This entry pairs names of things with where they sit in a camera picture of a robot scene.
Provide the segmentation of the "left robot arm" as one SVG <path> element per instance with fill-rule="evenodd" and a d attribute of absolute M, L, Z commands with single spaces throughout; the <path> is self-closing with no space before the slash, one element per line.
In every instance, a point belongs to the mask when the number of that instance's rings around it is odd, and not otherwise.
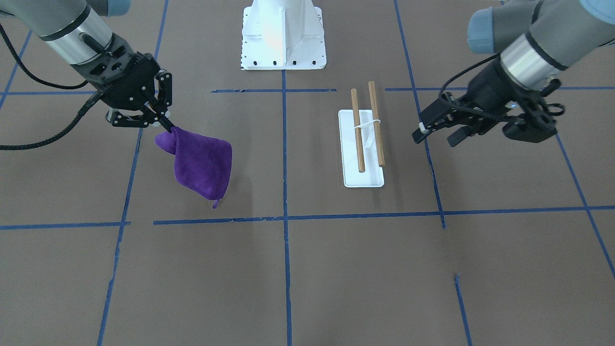
<path fill-rule="evenodd" d="M 451 147 L 503 123 L 503 134 L 540 143 L 556 135 L 561 104 L 545 98 L 561 85 L 564 72 L 595 49 L 614 43 L 612 0 L 510 0 L 477 11 L 467 29 L 475 53 L 487 53 L 483 70 L 467 92 L 455 98 L 440 88 L 420 114 L 412 137 L 419 144 L 443 128 L 457 126 Z"/>

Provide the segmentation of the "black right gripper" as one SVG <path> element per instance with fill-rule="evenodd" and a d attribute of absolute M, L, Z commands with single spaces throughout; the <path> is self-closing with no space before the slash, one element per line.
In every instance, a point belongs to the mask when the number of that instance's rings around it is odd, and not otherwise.
<path fill-rule="evenodd" d="M 160 70 L 150 53 L 134 52 L 124 39 L 113 39 L 107 48 L 94 39 L 84 39 L 96 53 L 92 61 L 77 65 L 77 72 L 102 93 L 101 100 L 112 108 L 110 125 L 147 128 L 162 125 L 167 132 L 175 126 L 167 117 L 172 105 L 172 73 Z M 122 114 L 121 110 L 148 111 Z"/>

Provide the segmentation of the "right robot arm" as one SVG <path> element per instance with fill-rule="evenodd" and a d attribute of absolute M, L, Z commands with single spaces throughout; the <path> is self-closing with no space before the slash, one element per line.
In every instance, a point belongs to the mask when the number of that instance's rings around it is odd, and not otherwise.
<path fill-rule="evenodd" d="M 172 75 L 150 53 L 133 50 L 102 20 L 87 0 L 3 0 L 1 11 L 18 18 L 70 64 L 95 98 L 108 105 L 115 127 L 159 124 L 168 132 Z"/>

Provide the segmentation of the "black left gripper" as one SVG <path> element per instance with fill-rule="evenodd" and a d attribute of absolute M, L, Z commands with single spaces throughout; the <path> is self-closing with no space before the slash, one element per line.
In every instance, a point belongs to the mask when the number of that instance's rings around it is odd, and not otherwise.
<path fill-rule="evenodd" d="M 485 63 L 487 66 L 471 79 L 466 94 L 457 103 L 445 96 L 444 91 L 453 81 Z M 421 143 L 432 132 L 466 124 L 467 121 L 469 124 L 475 124 L 479 122 L 479 118 L 517 126 L 529 125 L 524 114 L 510 116 L 505 110 L 506 105 L 515 100 L 515 89 L 516 85 L 504 71 L 500 58 L 487 58 L 471 65 L 444 82 L 440 88 L 440 98 L 420 112 L 418 128 L 412 133 L 415 144 Z M 447 142 L 454 148 L 476 135 L 478 129 L 475 125 L 459 127 L 448 136 Z"/>

